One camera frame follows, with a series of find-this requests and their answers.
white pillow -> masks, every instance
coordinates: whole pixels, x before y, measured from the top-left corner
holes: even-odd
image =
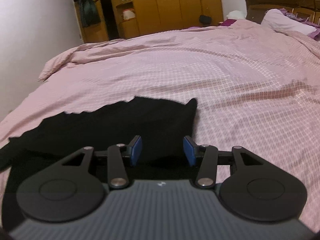
[[[264,16],[261,25],[273,30],[297,31],[305,35],[316,31],[316,28],[313,26],[302,24],[284,16],[278,9],[269,10]]]

wardrobe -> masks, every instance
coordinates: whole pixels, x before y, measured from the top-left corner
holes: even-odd
[[[223,21],[221,0],[109,0],[113,9],[113,18],[105,13],[103,0],[95,0],[100,14],[101,24],[80,29],[83,36],[89,36],[84,42],[100,42],[116,37],[108,35],[107,26],[111,21],[120,38],[133,38],[141,35],[162,31],[185,29],[193,26],[204,26],[199,22],[199,16],[212,18],[211,25]],[[135,17],[124,20],[123,11],[132,9]]]

pink blanket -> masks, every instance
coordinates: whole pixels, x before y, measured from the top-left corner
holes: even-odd
[[[47,65],[52,74],[0,123],[0,147],[62,111],[95,111],[135,95],[198,99],[195,141],[234,145],[299,178],[308,190],[300,217],[320,229],[320,45],[238,20],[82,45]],[[1,198],[9,171],[1,174]],[[220,169],[218,181],[228,176]]]

white logo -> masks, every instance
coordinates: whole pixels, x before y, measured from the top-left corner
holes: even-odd
[[[165,186],[165,184],[166,184],[166,183],[165,183],[164,181],[161,181],[160,183],[157,183],[157,185],[160,186],[160,187]]]

gray ribbed surface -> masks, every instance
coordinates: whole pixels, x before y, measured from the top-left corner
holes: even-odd
[[[187,180],[135,181],[112,191],[102,206],[75,222],[44,224],[27,220],[10,235],[16,240],[295,240],[313,234],[298,220],[260,225],[224,209],[211,191]]]

